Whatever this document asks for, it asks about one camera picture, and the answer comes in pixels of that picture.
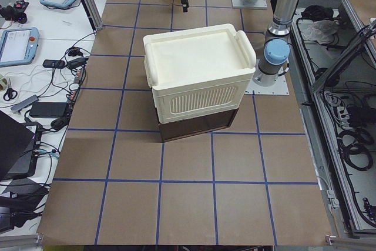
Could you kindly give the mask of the black laptop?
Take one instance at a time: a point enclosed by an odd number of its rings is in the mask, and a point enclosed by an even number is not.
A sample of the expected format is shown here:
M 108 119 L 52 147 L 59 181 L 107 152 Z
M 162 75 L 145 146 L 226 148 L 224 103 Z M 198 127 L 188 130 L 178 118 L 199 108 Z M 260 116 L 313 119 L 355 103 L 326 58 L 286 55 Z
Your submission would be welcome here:
M 37 122 L 19 123 L 1 112 L 1 181 L 34 175 L 40 129 Z

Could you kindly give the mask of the black scissors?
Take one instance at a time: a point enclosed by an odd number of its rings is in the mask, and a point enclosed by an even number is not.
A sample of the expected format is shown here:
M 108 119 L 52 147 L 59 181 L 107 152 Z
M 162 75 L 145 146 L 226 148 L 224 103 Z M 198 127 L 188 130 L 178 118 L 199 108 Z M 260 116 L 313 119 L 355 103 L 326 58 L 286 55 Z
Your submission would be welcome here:
M 14 100 L 18 96 L 18 92 L 14 90 L 12 87 L 8 87 L 3 95 L 4 101 L 11 101 Z

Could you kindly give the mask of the cream plastic storage box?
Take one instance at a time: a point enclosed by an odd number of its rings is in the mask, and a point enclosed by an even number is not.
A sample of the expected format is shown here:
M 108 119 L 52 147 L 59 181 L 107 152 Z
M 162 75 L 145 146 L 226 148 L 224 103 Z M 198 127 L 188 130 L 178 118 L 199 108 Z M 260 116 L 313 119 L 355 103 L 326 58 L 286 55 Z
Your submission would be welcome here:
M 145 70 L 160 123 L 237 109 L 256 53 L 231 24 L 146 35 Z

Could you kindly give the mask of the black power brick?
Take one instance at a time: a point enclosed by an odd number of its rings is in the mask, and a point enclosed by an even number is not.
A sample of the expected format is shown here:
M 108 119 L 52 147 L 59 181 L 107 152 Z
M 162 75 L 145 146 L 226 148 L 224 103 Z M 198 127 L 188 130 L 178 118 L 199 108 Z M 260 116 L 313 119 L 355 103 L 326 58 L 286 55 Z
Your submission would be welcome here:
M 33 118 L 59 118 L 64 115 L 66 106 L 65 102 L 35 102 L 29 115 Z

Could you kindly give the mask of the white crumpled cloth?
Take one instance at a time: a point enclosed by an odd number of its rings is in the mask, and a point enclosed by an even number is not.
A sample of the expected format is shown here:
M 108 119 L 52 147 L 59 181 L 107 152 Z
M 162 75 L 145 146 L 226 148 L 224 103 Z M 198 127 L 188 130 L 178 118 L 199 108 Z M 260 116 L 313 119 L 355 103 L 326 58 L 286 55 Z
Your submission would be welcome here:
M 338 32 L 338 25 L 334 21 L 316 21 L 303 30 L 303 39 L 316 41 L 319 44 L 331 43 Z

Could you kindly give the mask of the dark wooden drawer cabinet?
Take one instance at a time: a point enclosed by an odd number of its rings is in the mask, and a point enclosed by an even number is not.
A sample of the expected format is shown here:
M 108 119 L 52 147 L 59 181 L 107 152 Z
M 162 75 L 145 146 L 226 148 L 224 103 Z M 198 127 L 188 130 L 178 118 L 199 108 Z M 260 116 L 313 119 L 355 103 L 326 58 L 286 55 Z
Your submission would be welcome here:
M 162 142 L 170 142 L 229 128 L 233 123 L 238 110 L 239 109 L 237 108 L 196 118 L 161 123 L 157 115 L 157 109 L 154 108 Z

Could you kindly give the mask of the lower blue teach pendant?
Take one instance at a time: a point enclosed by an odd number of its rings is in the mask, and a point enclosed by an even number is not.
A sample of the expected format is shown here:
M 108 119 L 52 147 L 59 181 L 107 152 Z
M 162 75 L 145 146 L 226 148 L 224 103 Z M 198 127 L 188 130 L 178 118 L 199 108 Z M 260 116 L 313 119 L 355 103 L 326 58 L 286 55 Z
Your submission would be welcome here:
M 35 27 L 11 29 L 1 36 L 1 67 L 29 65 L 38 48 L 39 31 Z

